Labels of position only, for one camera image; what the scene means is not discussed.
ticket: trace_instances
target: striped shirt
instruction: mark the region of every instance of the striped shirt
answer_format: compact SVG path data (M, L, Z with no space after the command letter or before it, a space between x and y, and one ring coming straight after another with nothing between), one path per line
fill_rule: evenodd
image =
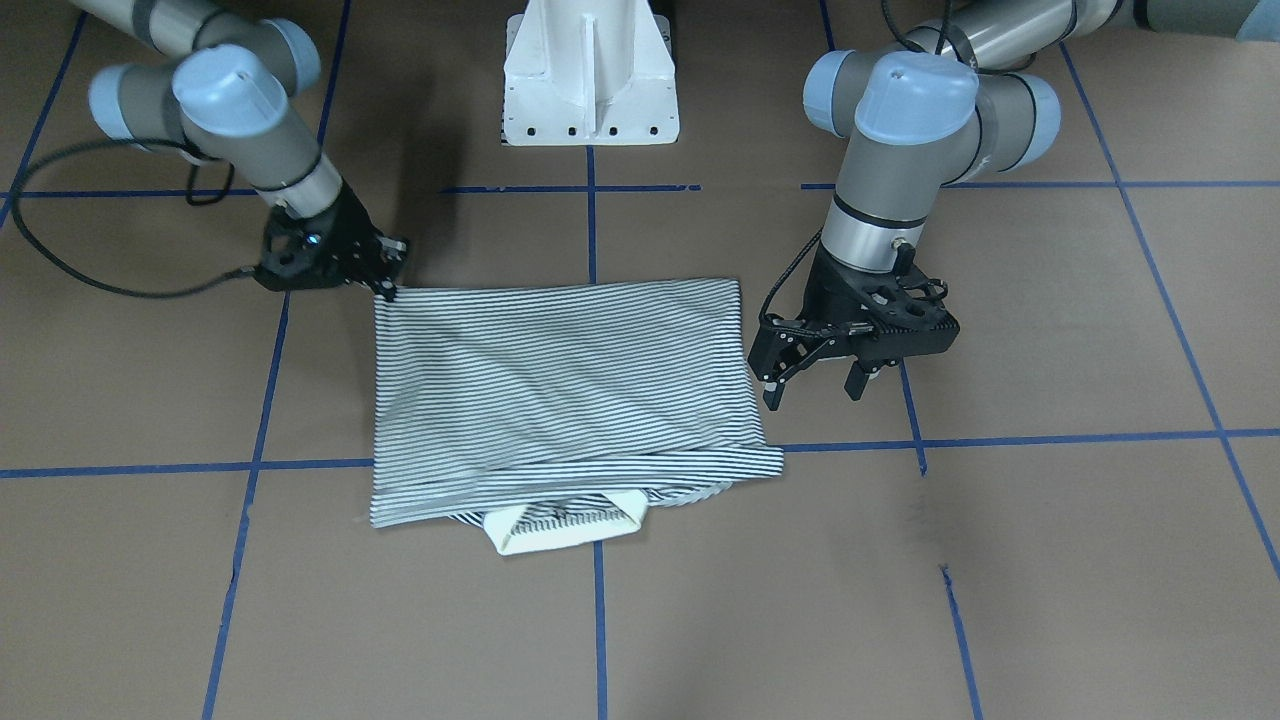
M631 502L780 474L739 302L732 279L375 297L372 524L515 506L509 536L635 529Z

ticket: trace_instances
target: white plastic bracket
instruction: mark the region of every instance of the white plastic bracket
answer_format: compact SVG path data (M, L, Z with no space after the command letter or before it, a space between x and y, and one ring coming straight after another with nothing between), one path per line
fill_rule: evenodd
M646 0L530 0L507 20L504 140L675 142L680 111L669 36L669 22Z

